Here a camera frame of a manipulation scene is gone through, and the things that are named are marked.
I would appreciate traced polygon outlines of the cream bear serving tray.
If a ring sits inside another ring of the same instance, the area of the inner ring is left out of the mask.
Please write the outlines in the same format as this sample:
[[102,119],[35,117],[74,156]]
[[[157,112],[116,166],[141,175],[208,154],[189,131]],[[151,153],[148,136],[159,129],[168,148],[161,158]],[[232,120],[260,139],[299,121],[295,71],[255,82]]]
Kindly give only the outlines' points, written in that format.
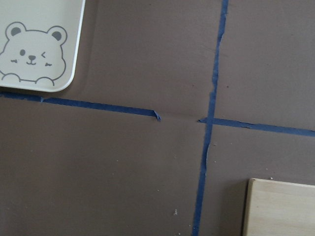
[[2,0],[0,85],[57,92],[75,74],[85,1]]

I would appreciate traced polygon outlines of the wooden cutting board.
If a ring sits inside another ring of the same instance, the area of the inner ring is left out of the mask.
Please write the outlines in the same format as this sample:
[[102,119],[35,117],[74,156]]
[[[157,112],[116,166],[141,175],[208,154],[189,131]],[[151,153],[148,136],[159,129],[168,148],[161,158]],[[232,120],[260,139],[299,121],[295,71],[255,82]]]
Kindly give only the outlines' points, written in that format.
[[251,178],[248,183],[244,236],[313,236],[315,187]]

